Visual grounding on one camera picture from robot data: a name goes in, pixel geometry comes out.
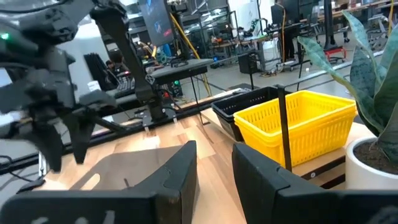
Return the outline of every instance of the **yellow basket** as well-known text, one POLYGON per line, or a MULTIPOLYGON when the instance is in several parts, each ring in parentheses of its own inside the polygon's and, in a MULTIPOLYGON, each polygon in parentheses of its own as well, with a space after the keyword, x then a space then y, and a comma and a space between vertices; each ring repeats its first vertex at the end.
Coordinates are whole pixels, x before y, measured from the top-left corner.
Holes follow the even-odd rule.
MULTIPOLYGON (((345 145, 354 117, 354 100, 311 91, 286 96, 292 166, 345 145)), ((279 101, 274 99, 234 114, 244 142, 285 166, 279 101)))

